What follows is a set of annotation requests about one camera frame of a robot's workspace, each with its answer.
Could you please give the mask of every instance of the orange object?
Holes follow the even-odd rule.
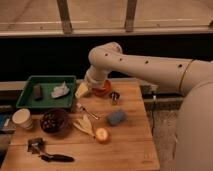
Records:
[[[98,128],[95,131],[95,138],[100,143],[105,143],[109,140],[109,133],[105,128]]]
[[[105,96],[111,91],[111,83],[109,80],[105,80],[102,88],[92,88],[92,93],[96,96]]]

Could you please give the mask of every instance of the bowl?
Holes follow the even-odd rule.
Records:
[[[69,127],[69,115],[64,109],[51,109],[40,119],[41,129],[48,134],[65,131]]]

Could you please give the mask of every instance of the black handle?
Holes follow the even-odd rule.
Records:
[[[62,161],[62,162],[73,162],[74,158],[70,156],[64,156],[61,154],[53,154],[51,155],[51,160]]]
[[[60,161],[60,162],[73,162],[74,158],[70,156],[64,156],[61,154],[53,154],[53,155],[41,155],[41,159],[50,162],[50,161]]]

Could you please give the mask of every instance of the gray object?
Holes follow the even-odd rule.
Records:
[[[116,126],[126,119],[126,114],[122,110],[117,110],[109,114],[106,119],[111,126]]]

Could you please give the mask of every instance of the cable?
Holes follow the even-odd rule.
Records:
[[[156,108],[156,94],[154,93],[154,91],[152,91],[152,97],[153,97],[153,105],[152,105],[152,110],[151,110],[151,117],[152,117],[152,128],[151,128],[151,132],[152,135],[154,134],[154,129],[155,129],[155,117],[154,117],[154,111]]]

